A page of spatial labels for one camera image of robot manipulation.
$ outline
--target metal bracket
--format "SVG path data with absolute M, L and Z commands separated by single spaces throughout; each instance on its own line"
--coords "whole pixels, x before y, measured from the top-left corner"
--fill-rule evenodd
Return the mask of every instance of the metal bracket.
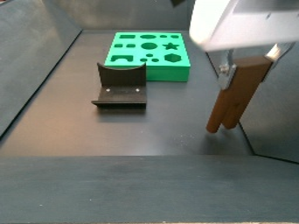
M 295 42 L 294 43 L 284 43 L 284 44 L 275 44 L 275 46 L 272 47 L 272 49 L 270 50 L 270 52 L 267 53 L 266 57 L 274 62 L 272 66 L 268 69 L 266 78 L 263 79 L 263 82 L 267 79 L 267 76 L 270 74 L 270 71 L 274 70 L 276 68 L 276 64 L 279 62 L 279 60 L 286 56 L 286 54 L 291 51 L 292 47 L 295 46 Z
M 267 72 L 266 78 L 263 79 L 263 82 L 267 79 L 270 71 L 272 69 L 275 69 L 279 60 L 290 52 L 290 50 L 292 49 L 294 45 L 295 45 L 295 42 L 294 43 L 284 43 L 284 44 L 275 44 L 275 46 L 272 47 L 270 52 L 266 54 L 266 57 L 274 63 L 272 63 L 272 66 L 268 69 L 268 72 Z M 234 49 L 230 49 L 226 52 L 223 52 L 223 54 L 220 55 L 219 85 L 220 85 L 220 89 L 222 90 L 228 89 L 230 83 L 231 83 L 231 80 L 234 78 L 234 75 L 235 75 L 235 72 L 236 72 L 236 68 L 238 68 L 238 66 L 234 64 L 234 61 L 232 61 L 232 53 L 234 53 Z
M 220 55 L 219 85 L 223 90 L 230 87 L 230 83 L 238 68 L 232 61 L 232 53 L 234 49 L 230 49 Z

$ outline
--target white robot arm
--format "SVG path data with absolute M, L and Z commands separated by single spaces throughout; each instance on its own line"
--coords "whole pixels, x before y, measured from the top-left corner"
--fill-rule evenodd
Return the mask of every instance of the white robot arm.
M 295 42 L 299 0 L 196 0 L 190 33 L 207 52 Z

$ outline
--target screw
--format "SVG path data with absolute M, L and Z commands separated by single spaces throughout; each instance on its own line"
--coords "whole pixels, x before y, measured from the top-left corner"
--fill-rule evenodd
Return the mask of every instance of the screw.
M 271 17 L 271 12 L 267 14 L 266 19 L 270 19 Z
M 223 74 L 227 74 L 227 73 L 230 72 L 230 66 L 220 65 L 220 66 L 219 66 L 219 71 L 220 71 Z

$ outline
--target green shape sorter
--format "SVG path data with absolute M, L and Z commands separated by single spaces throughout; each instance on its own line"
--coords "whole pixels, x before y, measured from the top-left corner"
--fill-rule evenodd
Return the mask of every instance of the green shape sorter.
M 118 32 L 106 67 L 130 68 L 146 63 L 148 81 L 187 81 L 191 62 L 183 35 L 170 32 Z

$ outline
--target circular hole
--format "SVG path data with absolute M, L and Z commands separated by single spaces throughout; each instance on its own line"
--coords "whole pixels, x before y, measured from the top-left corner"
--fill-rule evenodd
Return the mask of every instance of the circular hole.
M 146 49 L 146 50 L 154 50 L 158 45 L 155 43 L 143 43 L 142 44 L 142 47 Z
M 140 36 L 140 38 L 142 39 L 155 39 L 155 35 L 147 34 L 147 35 Z

